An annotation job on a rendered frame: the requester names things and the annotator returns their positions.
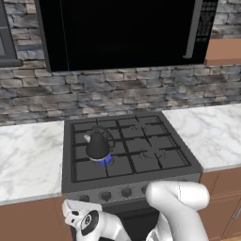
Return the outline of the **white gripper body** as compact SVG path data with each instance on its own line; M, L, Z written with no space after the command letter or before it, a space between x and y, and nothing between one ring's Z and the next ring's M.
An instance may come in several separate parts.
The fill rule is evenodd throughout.
M66 217L71 211L81 211L81 210L102 211L103 207L101 204L98 204L98 203L84 202L84 201L65 200L62 203L62 212L64 217Z

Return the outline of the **dark grey gas stove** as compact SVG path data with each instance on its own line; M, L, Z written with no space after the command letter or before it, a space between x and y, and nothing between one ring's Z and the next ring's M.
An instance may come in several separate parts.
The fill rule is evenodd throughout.
M86 154L85 134L101 125L115 139L111 163L100 166ZM118 215L137 209L152 208L141 187L153 181L197 182L202 167L161 112L138 113L91 119L67 120L64 123L62 194L79 201L89 195L89 202ZM132 196L121 191L130 187ZM104 201L101 194L111 193Z

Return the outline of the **black kettle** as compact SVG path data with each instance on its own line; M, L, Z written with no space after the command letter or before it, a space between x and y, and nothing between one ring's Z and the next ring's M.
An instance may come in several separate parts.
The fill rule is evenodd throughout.
M112 134L101 125L93 126L91 132L84 135L84 139L87 142L86 154L95 162L105 160L116 146Z

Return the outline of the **blue burner flame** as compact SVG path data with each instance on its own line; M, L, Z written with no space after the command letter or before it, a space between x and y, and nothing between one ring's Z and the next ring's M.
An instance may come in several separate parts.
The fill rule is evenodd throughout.
M111 154L109 153L105 159L95 161L96 164L104 166L111 163Z

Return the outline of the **brown base cupboard door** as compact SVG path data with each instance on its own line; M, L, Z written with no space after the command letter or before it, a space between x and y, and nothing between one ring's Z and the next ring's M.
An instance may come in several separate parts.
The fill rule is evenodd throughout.
M241 236L241 213L238 219L232 219L240 206L241 200L237 204L233 201L210 202L205 209L199 211L210 241Z
M0 241L72 241L64 197L0 206Z

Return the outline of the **black oven door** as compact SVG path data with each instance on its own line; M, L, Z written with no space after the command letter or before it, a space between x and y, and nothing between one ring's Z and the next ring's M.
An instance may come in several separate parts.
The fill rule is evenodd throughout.
M155 227L159 213L153 208L137 209L118 214L132 241L145 241Z

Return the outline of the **brown drawer front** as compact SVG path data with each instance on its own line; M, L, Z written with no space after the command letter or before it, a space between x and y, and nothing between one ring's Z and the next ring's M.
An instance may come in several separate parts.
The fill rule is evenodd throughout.
M211 203L241 200L241 168L204 172L200 183L207 187Z

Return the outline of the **black microwave oven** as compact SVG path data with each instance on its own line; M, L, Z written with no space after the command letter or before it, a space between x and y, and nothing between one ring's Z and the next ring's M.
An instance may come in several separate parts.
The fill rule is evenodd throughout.
M47 70L202 64L218 0L202 0L193 55L184 58L195 0L35 0Z

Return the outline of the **grey wall cupboard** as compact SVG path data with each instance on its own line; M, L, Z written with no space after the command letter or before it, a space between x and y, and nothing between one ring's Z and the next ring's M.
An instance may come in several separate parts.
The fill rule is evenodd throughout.
M16 54L4 1L0 0L0 68L21 67L22 65L23 62Z

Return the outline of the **brown wall cupboard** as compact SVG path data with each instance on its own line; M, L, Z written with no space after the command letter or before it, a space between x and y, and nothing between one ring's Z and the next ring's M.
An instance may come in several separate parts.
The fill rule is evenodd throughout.
M241 64L241 39L210 39L206 66Z

